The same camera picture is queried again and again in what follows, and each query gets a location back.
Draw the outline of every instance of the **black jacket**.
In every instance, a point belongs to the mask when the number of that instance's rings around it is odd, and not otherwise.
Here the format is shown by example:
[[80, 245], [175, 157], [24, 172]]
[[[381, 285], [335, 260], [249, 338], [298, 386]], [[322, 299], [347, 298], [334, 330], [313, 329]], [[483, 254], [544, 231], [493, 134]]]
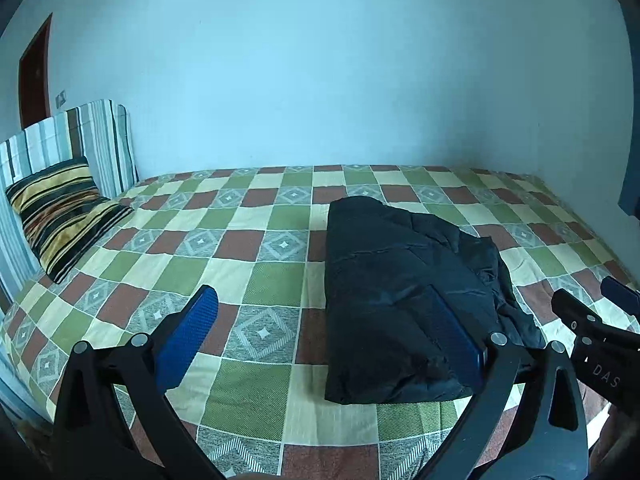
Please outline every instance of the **black jacket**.
[[326, 237], [325, 398], [341, 404], [451, 400], [473, 394], [438, 344], [434, 295], [516, 344], [542, 348], [490, 238], [431, 214], [355, 196], [333, 202]]

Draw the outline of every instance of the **striped headboard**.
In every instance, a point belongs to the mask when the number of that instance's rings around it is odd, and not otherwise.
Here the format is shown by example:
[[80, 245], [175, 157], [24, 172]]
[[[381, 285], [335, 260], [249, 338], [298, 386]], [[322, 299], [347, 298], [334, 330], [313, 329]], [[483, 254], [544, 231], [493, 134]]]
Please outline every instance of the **striped headboard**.
[[100, 192], [116, 198], [138, 174], [121, 105], [94, 101], [40, 121], [0, 144], [0, 280], [12, 300], [40, 269], [4, 190], [53, 164], [84, 155]]

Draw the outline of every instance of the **black device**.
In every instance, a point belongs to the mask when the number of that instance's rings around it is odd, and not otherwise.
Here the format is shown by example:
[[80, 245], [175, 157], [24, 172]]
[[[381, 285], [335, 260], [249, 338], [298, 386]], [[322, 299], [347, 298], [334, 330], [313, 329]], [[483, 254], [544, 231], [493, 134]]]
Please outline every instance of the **black device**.
[[[635, 292], [609, 280], [603, 282], [603, 291], [615, 290], [617, 298], [621, 294], [633, 300], [625, 303], [637, 304]], [[211, 297], [212, 289], [203, 286], [183, 311], [165, 317], [153, 333], [137, 334], [124, 346], [99, 350], [87, 342], [74, 346], [54, 423], [53, 478], [224, 478], [163, 395], [179, 384], [197, 351], [197, 341], [215, 319], [215, 314], [207, 314], [206, 302], [198, 301], [207, 294]], [[577, 381], [638, 418], [640, 335], [604, 324], [565, 290], [554, 294], [552, 309], [577, 336], [571, 358], [558, 341], [545, 349], [525, 349], [503, 334], [486, 336], [472, 320], [459, 319], [457, 330], [466, 333], [481, 356], [483, 386], [416, 480], [638, 477], [638, 425], [631, 425], [600, 467], [589, 474], [586, 421]], [[185, 343], [193, 330], [197, 346]], [[495, 460], [476, 467], [515, 383], [526, 385], [505, 443]], [[116, 401], [114, 384], [126, 385], [164, 467], [138, 452]]]

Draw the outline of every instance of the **wrinkled fabric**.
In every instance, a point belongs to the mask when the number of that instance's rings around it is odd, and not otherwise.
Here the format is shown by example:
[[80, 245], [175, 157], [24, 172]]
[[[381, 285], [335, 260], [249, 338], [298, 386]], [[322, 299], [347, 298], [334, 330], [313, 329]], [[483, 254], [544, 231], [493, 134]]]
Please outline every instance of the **wrinkled fabric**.
[[486, 334], [543, 348], [490, 238], [431, 214], [355, 196], [332, 202], [326, 236], [325, 398], [340, 404], [424, 402], [473, 394], [438, 344], [436, 297]]

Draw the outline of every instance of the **plaid bed sheet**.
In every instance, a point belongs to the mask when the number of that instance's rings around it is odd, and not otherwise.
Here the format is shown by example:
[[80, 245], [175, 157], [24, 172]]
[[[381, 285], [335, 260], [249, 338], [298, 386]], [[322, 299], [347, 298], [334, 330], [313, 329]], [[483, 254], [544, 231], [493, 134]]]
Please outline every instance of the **plaid bed sheet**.
[[[37, 276], [2, 336], [18, 374], [53, 417], [72, 345], [96, 348], [151, 332], [207, 283], [220, 297], [215, 326], [167, 397], [227, 477], [247, 471], [309, 479], [411, 478], [468, 399], [341, 406], [323, 399], [324, 241], [331, 201], [366, 195], [429, 212], [490, 236], [514, 292], [548, 340], [572, 348], [550, 298], [564, 287], [620, 328], [637, 323], [602, 297], [609, 249], [531, 178], [440, 167], [316, 166], [169, 174], [121, 202], [135, 212], [107, 233], [63, 283]], [[484, 460], [513, 420], [514, 386]], [[583, 388], [588, 420], [603, 400]], [[141, 452], [158, 460], [124, 388], [118, 400]]]

